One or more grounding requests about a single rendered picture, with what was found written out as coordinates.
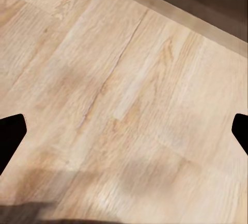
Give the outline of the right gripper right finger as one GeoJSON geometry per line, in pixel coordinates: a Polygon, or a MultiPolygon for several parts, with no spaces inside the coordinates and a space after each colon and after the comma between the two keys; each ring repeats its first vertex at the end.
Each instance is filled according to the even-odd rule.
{"type": "Polygon", "coordinates": [[[236,114],[232,125],[232,133],[248,155],[248,116],[236,114]]]}

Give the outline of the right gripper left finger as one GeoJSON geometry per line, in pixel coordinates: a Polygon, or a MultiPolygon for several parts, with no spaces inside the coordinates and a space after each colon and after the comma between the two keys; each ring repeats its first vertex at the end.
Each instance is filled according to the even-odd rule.
{"type": "Polygon", "coordinates": [[[0,119],[0,175],[27,133],[22,114],[0,119]]]}

